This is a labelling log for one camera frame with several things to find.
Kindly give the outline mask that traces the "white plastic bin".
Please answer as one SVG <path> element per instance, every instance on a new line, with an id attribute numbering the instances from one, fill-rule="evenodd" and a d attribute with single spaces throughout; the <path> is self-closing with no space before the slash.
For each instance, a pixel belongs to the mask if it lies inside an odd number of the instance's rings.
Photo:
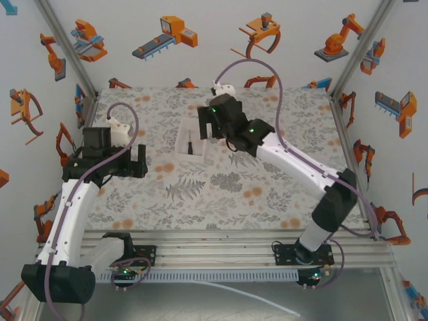
<path id="1" fill-rule="evenodd" d="M 193 143 L 193 155 L 187 154 L 187 144 L 189 140 L 189 131 L 191 131 L 191 140 Z M 207 154 L 207 141 L 199 137 L 199 129 L 193 125 L 181 124 L 176 141 L 174 156 L 177 161 L 204 163 Z"/>

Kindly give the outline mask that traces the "floral table mat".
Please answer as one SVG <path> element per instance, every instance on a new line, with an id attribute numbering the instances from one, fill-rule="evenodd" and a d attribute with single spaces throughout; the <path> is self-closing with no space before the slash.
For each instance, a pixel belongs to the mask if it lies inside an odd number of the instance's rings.
<path id="1" fill-rule="evenodd" d="M 105 89 L 98 98 L 95 126 L 106 111 L 139 126 L 136 142 L 146 145 L 143 179 L 114 177 L 98 193 L 88 215 L 89 230 L 103 229 L 299 229 L 311 222 L 317 200 L 279 168 L 231 152 L 209 139 L 204 163 L 177 161 L 175 141 L 182 121 L 197 116 L 211 100 L 208 89 Z M 341 171 L 345 155 L 327 94 L 316 89 L 237 91 L 250 119 L 273 124 L 312 158 Z"/>

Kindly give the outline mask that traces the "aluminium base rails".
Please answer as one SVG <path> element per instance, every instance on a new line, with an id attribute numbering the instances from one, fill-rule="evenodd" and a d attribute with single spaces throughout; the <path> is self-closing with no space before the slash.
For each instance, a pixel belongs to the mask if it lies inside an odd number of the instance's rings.
<path id="1" fill-rule="evenodd" d="M 273 241 L 293 244 L 298 230 L 131 231 L 136 245 L 155 245 L 158 270 L 257 269 L 275 267 Z M 345 231 L 334 235 L 335 265 L 346 268 L 395 266 L 390 245 Z"/>

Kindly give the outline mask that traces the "circuit board with green light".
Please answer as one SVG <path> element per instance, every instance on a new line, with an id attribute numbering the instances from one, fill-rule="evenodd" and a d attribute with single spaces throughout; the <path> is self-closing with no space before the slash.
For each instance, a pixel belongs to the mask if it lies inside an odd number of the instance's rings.
<path id="1" fill-rule="evenodd" d="M 126 287 L 128 284 L 125 283 L 117 283 L 117 281 L 133 281 L 135 277 L 137 276 L 137 272 L 135 270 L 132 270 L 129 267 L 123 267 L 123 266 L 115 266 L 110 278 L 110 281 L 112 285 L 115 287 L 115 290 L 118 291 L 120 288 L 124 288 L 126 290 Z"/>
<path id="2" fill-rule="evenodd" d="M 307 288 L 314 289 L 319 284 L 320 280 L 323 277 L 326 277 L 330 274 L 330 268 L 319 266 L 312 267 L 308 269 L 299 269 L 298 270 L 298 280 L 296 283 L 299 286 L 302 286 L 304 290 Z"/>

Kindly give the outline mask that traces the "white flat strip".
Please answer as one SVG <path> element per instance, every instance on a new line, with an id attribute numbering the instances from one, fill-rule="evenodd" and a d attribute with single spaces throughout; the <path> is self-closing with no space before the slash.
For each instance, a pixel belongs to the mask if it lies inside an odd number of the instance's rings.
<path id="1" fill-rule="evenodd" d="M 225 291 L 228 291 L 228 292 L 233 292 L 233 293 L 239 294 L 241 296 L 245 296 L 247 298 L 251 298 L 251 299 L 257 300 L 259 302 L 263 302 L 264 304 L 267 304 L 267 305 L 269 305 L 271 307 L 274 307 L 274 308 L 276 308 L 278 310 L 281 310 L 282 312 L 291 314 L 291 315 L 293 315 L 293 316 L 295 316 L 297 318 L 301 317 L 301 314 L 299 314 L 298 312 L 293 311 L 293 310 L 291 310 L 291 309 L 289 309 L 289 308 L 287 308 L 285 306 L 279 305 L 279 304 L 277 304 L 277 303 L 275 303 L 273 301 L 270 301 L 270 300 L 268 300 L 266 298 L 262 298 L 261 296 L 258 296 L 258 295 L 255 295 L 255 294 L 251 294 L 249 292 L 245 292 L 245 291 L 242 291 L 242 290 L 238 290 L 236 288 L 232 288 L 232 287 L 229 287 L 229 286 L 225 286 L 225 285 L 222 285 L 222 284 L 216 284 L 216 283 L 212 283 L 212 282 L 204 282 L 204 281 L 190 281 L 189 284 L 197 284 L 197 285 L 201 285 L 201 286 L 209 286 L 209 287 L 212 287 L 212 288 L 222 289 L 222 290 L 225 290 Z"/>

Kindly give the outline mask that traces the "aluminium frame post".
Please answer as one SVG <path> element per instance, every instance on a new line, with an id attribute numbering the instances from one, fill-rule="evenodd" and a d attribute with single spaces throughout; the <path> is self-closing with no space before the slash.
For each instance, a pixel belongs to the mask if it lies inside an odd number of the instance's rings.
<path id="1" fill-rule="evenodd" d="M 336 101 L 341 97 L 347 83 L 367 52 L 369 45 L 374 41 L 375 35 L 383 25 L 397 1 L 398 0 L 382 0 L 380 2 L 331 93 L 332 100 Z"/>
<path id="2" fill-rule="evenodd" d="M 57 41 L 59 41 L 60 46 L 69 61 L 71 67 L 74 69 L 79 81 L 83 85 L 86 93 L 93 99 L 97 100 L 98 91 L 95 89 L 87 71 L 80 62 L 80 58 L 74 50 L 74 47 L 71 41 L 68 39 L 68 36 L 65 33 L 63 26 L 61 25 L 58 17 L 56 16 L 52 6 L 48 0 L 33 0 L 36 4 L 39 12 L 41 13 L 43 19 L 49 26 L 53 36 Z"/>

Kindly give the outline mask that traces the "aluminium side rail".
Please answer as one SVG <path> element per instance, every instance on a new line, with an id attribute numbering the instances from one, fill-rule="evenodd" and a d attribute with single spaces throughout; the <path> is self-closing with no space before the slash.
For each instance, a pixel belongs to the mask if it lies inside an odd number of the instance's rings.
<path id="1" fill-rule="evenodd" d="M 370 202 L 367 199 L 367 193 L 363 191 L 363 185 L 361 183 L 359 177 L 359 167 L 356 163 L 356 159 L 354 157 L 353 149 L 351 141 L 348 137 L 347 129 L 345 123 L 342 119 L 342 113 L 340 111 L 340 106 L 338 102 L 329 97 L 330 107 L 332 109 L 332 115 L 335 121 L 336 129 L 338 131 L 338 135 L 340 141 L 342 143 L 342 149 L 344 151 L 346 163 L 348 167 L 355 172 L 356 174 L 356 190 L 358 191 L 358 207 L 360 209 L 360 213 L 364 220 L 368 223 L 369 230 L 366 233 L 367 237 L 373 238 L 375 241 L 379 237 L 379 233 L 377 231 L 377 217 L 375 215 L 374 210 L 372 209 Z"/>

